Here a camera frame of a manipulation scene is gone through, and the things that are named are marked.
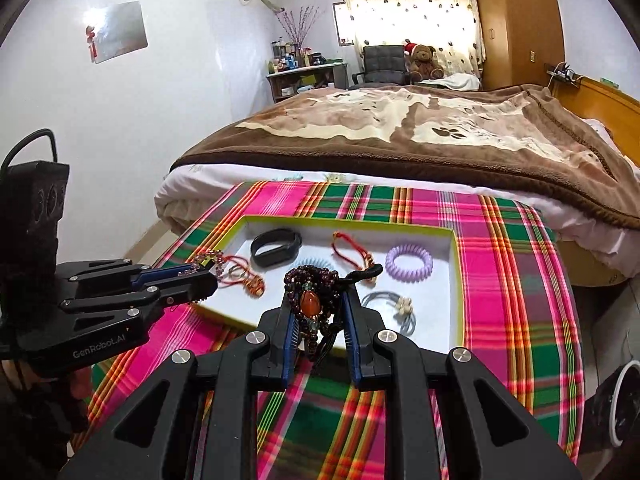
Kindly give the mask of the grey hair tie white flower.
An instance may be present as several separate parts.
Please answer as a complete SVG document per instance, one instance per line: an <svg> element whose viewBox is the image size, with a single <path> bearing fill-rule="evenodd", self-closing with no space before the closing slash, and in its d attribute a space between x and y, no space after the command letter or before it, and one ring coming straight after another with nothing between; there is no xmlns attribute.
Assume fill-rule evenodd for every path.
<svg viewBox="0 0 640 480"><path fill-rule="evenodd" d="M414 333L416 330L416 315L410 298L400 296L397 292L391 292L390 290L378 290L364 296L361 304L363 307L367 307L372 301L376 300L384 300L386 304L394 308L396 321L400 332L404 336L409 337Z"/></svg>

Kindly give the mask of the dark bead necklace orange stone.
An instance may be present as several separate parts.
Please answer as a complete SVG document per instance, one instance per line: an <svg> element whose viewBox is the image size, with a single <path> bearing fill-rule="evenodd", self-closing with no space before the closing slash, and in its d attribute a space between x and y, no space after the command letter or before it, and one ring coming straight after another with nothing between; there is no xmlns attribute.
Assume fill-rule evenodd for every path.
<svg viewBox="0 0 640 480"><path fill-rule="evenodd" d="M285 297L298 321L310 362L318 363L333 348L337 334L347 326L348 292L361 281L377 278L383 267L375 263L344 278L329 268L303 264L284 277Z"/></svg>

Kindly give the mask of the red cord bracelet gold knot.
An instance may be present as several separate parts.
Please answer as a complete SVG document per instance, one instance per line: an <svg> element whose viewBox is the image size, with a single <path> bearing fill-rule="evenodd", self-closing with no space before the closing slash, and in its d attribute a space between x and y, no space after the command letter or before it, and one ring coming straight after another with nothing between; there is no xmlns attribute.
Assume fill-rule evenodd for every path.
<svg viewBox="0 0 640 480"><path fill-rule="evenodd" d="M331 249L334 257L354 270L364 271L375 265L373 255L367 248L346 232L333 232Z"/></svg>

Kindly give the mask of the black wristband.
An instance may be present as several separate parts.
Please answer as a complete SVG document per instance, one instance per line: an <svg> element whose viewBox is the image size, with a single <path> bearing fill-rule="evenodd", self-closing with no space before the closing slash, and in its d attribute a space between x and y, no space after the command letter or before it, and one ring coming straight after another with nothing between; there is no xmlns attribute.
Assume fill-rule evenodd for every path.
<svg viewBox="0 0 640 480"><path fill-rule="evenodd" d="M250 256L255 266L269 269L294 261L303 245L299 232L279 228L263 232L252 240Z"/></svg>

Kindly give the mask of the green white shallow tray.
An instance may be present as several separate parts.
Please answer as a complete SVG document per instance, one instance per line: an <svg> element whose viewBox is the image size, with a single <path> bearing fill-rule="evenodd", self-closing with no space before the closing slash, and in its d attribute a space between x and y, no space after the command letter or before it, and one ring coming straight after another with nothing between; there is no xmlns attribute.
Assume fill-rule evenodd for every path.
<svg viewBox="0 0 640 480"><path fill-rule="evenodd" d="M240 284L221 285L213 296L198 305L204 314L236 327L255 327L262 312L280 306L285 273L294 266L326 266L341 276L352 272L354 269L332 254L332 234L343 231L367 248L376 263L384 266L373 284L357 284L361 299L378 290L397 292L412 300L416 330L409 338L419 347L446 353L463 344L462 269L454 232L408 224L247 216L224 234L217 248L225 255L250 261L252 240L263 232L279 228L297 231L302 236L303 245L297 258L269 269L252 267L266 285L265 292L258 298L250 296ZM372 301L368 307L378 311L387 328L400 330L394 308L384 300Z"/></svg>

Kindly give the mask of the wooden desk shelf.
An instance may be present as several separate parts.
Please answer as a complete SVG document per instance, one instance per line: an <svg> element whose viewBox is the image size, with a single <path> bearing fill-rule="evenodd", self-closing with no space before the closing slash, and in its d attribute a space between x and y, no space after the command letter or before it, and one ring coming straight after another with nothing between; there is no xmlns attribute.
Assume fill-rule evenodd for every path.
<svg viewBox="0 0 640 480"><path fill-rule="evenodd" d="M269 74L267 81L272 99L277 103L296 96L299 91L318 88L346 89L347 78L346 63L326 63Z"/></svg>

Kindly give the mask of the white bed sheet mattress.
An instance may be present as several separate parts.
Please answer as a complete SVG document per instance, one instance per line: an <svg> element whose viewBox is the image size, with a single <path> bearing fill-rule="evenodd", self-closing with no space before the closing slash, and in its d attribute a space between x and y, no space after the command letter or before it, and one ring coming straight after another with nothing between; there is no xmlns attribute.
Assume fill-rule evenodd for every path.
<svg viewBox="0 0 640 480"><path fill-rule="evenodd" d="M192 164L172 170L163 180L154 197L157 217L170 226L175 233L180 234L230 188L242 182L254 181L364 183L516 200L536 208L546 225L557 232L563 242L576 243L580 248L591 252L591 255L600 263L627 278L633 278L639 274L639 233L637 231L614 228L602 221L590 219L577 208L554 198L534 193L495 190L486 186L232 164Z"/></svg>

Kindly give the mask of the brown patterned blanket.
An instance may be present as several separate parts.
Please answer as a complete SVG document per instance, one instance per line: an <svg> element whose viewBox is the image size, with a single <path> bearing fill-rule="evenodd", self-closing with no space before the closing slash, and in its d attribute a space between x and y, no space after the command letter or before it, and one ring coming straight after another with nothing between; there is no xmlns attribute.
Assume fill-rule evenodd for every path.
<svg viewBox="0 0 640 480"><path fill-rule="evenodd" d="M318 89L225 126L179 159L529 192L634 230L631 164L548 89Z"/></svg>

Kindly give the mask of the dark grey chair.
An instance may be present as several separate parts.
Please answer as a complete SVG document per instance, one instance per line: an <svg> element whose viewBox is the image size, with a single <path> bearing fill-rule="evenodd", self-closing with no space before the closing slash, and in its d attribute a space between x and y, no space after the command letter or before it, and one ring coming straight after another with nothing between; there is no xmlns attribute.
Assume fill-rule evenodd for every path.
<svg viewBox="0 0 640 480"><path fill-rule="evenodd" d="M352 74L352 89L386 84L405 86L410 82L405 47L402 44L365 46L362 49L363 70Z"/></svg>

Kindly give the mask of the white pillow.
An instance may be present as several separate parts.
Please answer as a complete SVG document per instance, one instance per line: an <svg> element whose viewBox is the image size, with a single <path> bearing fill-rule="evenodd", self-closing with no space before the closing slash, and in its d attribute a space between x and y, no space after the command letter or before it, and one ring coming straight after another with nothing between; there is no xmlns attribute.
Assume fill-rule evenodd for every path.
<svg viewBox="0 0 640 480"><path fill-rule="evenodd" d="M455 73L437 79L423 79L418 81L420 86L432 88L444 88L454 91L477 91L480 90L480 80L474 74Z"/></svg>

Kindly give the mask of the black white waste bin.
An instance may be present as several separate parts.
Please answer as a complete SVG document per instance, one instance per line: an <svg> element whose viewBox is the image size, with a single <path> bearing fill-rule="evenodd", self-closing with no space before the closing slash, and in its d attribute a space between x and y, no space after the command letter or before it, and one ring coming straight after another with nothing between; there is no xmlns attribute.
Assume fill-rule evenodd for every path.
<svg viewBox="0 0 640 480"><path fill-rule="evenodd" d="M639 416L639 362L620 366L585 404L583 453L620 448Z"/></svg>

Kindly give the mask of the brown teddy bear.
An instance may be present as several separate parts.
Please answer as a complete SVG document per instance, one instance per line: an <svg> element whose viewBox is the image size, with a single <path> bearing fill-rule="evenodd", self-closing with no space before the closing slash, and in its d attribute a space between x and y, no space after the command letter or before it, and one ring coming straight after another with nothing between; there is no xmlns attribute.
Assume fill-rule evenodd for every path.
<svg viewBox="0 0 640 480"><path fill-rule="evenodd" d="M442 79L445 72L439 64L436 49L425 44L405 43L409 77L412 82Z"/></svg>

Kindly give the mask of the purple branch decoration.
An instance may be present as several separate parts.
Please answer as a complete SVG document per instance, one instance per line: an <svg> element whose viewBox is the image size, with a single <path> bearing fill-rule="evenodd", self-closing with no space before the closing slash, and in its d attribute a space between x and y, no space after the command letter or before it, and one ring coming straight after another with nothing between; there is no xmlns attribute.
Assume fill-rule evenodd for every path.
<svg viewBox="0 0 640 480"><path fill-rule="evenodd" d="M319 16L320 8L318 6L301 6L297 11L282 9L276 14L276 18L288 38L299 49L304 46L308 34L318 21Z"/></svg>

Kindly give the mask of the patterned window curtain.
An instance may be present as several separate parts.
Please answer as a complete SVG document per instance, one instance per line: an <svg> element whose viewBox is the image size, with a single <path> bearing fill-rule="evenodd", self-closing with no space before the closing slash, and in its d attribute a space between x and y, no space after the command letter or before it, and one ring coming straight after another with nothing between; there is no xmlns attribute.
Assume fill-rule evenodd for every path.
<svg viewBox="0 0 640 480"><path fill-rule="evenodd" d="M482 76L486 51L477 0L344 0L358 50L383 44L436 49L447 75Z"/></svg>

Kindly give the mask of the wooden headboard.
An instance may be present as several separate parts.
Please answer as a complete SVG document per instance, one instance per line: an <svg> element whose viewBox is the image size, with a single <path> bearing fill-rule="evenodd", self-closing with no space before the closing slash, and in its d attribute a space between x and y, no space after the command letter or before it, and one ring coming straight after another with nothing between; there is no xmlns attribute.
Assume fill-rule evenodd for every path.
<svg viewBox="0 0 640 480"><path fill-rule="evenodd" d="M580 77L574 84L555 78L551 92L575 115L602 122L622 153L639 165L640 110L636 99L588 77Z"/></svg>

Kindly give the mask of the wooden wardrobe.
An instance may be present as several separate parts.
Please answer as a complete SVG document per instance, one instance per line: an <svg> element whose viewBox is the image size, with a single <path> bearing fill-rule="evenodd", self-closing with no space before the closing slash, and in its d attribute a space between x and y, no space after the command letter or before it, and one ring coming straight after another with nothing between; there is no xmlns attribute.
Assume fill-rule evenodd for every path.
<svg viewBox="0 0 640 480"><path fill-rule="evenodd" d="M558 0L477 0L487 90L541 84L565 58Z"/></svg>

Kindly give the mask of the silver wall poster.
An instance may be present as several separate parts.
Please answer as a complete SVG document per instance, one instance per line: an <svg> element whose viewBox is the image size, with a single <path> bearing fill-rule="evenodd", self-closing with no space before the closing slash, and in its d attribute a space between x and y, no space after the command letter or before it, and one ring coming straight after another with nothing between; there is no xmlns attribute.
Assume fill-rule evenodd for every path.
<svg viewBox="0 0 640 480"><path fill-rule="evenodd" d="M148 46L139 1L93 9L85 22L86 41L93 64Z"/></svg>

